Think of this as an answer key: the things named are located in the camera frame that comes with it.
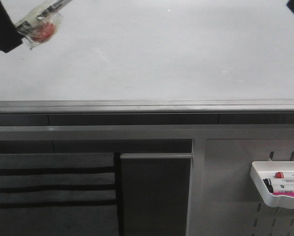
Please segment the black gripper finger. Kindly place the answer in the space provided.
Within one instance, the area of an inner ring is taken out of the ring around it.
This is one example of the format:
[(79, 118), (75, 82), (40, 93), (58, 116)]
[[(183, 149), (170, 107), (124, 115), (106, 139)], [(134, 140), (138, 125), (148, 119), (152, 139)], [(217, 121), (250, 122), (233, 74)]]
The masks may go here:
[(22, 44), (22, 38), (0, 1), (0, 51), (4, 53), (12, 51)]

